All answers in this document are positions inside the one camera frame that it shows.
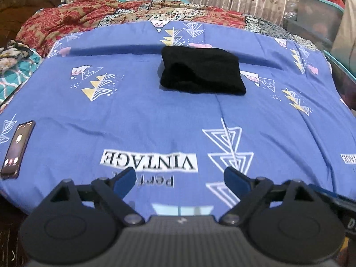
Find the black garment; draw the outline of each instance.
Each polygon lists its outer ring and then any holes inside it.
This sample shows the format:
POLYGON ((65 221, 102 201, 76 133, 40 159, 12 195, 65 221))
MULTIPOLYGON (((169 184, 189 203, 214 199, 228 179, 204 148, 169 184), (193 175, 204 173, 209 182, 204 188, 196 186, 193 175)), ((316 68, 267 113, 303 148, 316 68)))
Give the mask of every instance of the black garment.
POLYGON ((161 85, 189 93, 245 94, 237 56, 218 48, 166 46, 161 85))

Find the wooden floor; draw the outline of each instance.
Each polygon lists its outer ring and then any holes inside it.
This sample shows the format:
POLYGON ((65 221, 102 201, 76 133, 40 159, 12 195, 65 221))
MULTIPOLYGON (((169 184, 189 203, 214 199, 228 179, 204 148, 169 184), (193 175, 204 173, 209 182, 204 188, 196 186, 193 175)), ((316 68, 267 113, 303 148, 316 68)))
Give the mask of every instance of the wooden floor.
POLYGON ((25 218, 23 212, 0 196, 0 267, 21 267, 28 261, 18 238, 25 218))

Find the pink blob print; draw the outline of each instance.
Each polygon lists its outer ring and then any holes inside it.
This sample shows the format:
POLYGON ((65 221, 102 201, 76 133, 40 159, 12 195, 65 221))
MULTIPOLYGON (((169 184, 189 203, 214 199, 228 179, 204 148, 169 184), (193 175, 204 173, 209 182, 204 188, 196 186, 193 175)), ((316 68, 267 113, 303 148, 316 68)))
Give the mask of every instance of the pink blob print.
POLYGON ((71 47, 62 48, 58 51, 58 53, 61 54, 62 57, 66 57, 70 53, 71 49, 71 47))
POLYGON ((308 65, 308 67, 309 67, 310 71, 311 71, 313 74, 315 74, 315 75, 318 75, 318 74, 319 74, 319 69, 318 69, 318 68, 315 68, 315 67, 313 67, 313 66, 311 66, 311 65, 308 65))
POLYGON ((189 46, 192 46, 194 48, 211 48, 212 47, 210 44, 197 44, 197 43, 189 43, 189 46))

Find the screw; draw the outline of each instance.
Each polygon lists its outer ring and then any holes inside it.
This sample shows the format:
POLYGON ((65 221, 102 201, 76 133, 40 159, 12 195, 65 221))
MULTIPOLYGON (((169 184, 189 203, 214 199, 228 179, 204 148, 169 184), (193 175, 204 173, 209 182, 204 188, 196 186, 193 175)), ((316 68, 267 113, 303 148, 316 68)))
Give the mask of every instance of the screw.
POLYGON ((128 214, 125 216, 124 220, 130 225, 137 225, 141 223, 142 217, 138 214, 128 214))
POLYGON ((227 225, 236 225, 240 221, 240 217, 234 214, 227 214, 222 221, 227 225))

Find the smartphone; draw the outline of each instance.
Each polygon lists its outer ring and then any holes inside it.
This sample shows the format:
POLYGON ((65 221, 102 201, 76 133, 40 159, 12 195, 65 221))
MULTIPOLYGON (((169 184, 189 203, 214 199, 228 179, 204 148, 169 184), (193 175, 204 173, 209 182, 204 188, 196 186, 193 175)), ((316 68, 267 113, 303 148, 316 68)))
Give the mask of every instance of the smartphone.
POLYGON ((18 177, 24 151, 35 124, 31 120, 20 124, 16 128, 0 171, 0 176, 3 180, 16 179, 18 177))

